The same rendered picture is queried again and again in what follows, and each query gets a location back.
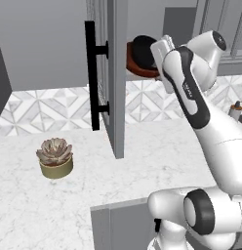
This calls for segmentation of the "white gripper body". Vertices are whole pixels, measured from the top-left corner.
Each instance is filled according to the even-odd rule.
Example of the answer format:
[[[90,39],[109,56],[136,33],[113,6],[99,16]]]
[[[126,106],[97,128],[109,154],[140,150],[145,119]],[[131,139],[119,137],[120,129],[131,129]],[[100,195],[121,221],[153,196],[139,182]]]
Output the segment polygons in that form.
[[[169,35],[164,35],[160,40],[154,42],[150,46],[152,56],[154,57],[155,64],[157,66],[160,78],[164,78],[163,64],[166,55],[175,49],[172,38]]]

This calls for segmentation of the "grey closed wall cabinet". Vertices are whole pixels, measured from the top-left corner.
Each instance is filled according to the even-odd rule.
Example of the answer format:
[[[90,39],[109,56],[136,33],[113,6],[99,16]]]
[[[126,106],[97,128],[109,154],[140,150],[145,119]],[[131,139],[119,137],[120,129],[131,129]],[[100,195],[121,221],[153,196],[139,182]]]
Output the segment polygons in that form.
[[[15,91],[88,83],[86,0],[0,0],[0,46]]]

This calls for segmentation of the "grey base cabinet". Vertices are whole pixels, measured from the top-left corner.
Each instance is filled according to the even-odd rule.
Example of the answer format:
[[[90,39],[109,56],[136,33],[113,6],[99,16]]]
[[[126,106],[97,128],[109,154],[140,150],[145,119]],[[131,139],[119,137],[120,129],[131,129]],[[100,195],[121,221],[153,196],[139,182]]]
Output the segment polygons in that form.
[[[91,208],[95,250],[147,250],[155,236],[147,198]]]

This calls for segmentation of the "brown bowl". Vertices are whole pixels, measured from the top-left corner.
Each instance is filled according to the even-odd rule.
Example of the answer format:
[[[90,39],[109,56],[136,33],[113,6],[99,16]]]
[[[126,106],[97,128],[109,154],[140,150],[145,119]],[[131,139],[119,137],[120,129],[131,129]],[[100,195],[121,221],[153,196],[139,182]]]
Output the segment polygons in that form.
[[[132,58],[132,43],[127,43],[127,63],[126,68],[134,73],[137,76],[144,77],[144,78],[156,78],[159,76],[159,72],[157,69],[150,70],[150,69],[143,69],[140,68]]]

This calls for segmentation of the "succulent in tan pot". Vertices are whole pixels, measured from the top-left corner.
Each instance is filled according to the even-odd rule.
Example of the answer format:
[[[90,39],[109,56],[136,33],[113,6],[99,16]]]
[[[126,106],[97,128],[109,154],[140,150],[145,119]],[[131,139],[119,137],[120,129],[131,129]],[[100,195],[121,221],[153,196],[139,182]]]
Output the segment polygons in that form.
[[[72,145],[65,139],[51,138],[36,150],[42,174],[48,179],[60,179],[73,169]]]

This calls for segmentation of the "grey panelled wall cabinets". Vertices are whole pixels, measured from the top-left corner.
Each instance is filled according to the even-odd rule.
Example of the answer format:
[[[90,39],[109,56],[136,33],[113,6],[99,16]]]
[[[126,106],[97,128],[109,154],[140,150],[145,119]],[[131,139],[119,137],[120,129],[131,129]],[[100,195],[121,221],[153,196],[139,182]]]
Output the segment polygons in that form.
[[[192,36],[209,30],[226,43],[218,76],[242,75],[242,0],[197,0]]]

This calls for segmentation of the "black bowl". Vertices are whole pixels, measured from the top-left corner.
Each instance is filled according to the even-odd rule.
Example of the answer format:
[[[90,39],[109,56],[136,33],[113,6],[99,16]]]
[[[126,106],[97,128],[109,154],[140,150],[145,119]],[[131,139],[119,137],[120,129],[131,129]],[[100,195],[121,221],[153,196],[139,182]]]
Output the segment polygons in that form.
[[[151,53],[150,46],[155,39],[147,35],[139,35],[132,42],[132,58],[142,69],[155,70],[155,60]]]

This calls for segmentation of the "dark grey tall panel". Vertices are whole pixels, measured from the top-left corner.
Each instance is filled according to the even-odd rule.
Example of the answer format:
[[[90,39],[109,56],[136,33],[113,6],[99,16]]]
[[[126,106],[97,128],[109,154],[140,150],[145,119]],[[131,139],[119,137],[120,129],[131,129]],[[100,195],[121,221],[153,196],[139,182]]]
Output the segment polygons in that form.
[[[0,115],[12,94],[12,87],[0,48]]]

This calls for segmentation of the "grey cabinet door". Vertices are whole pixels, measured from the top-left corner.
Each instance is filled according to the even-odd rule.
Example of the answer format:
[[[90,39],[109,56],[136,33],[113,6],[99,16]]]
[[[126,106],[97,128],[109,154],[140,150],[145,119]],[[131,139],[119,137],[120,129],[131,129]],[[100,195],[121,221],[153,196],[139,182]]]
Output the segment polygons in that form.
[[[97,55],[104,126],[116,159],[124,157],[128,0],[86,0],[87,19],[95,22],[96,44],[108,42],[108,57]]]

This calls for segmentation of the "grey open wall cabinet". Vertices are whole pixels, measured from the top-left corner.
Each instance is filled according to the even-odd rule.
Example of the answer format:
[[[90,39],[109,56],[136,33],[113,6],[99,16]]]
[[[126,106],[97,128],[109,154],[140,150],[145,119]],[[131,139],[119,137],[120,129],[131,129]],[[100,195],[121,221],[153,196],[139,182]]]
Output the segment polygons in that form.
[[[128,42],[139,35],[159,40],[167,34],[175,45],[181,45],[199,31],[198,0],[128,1]]]

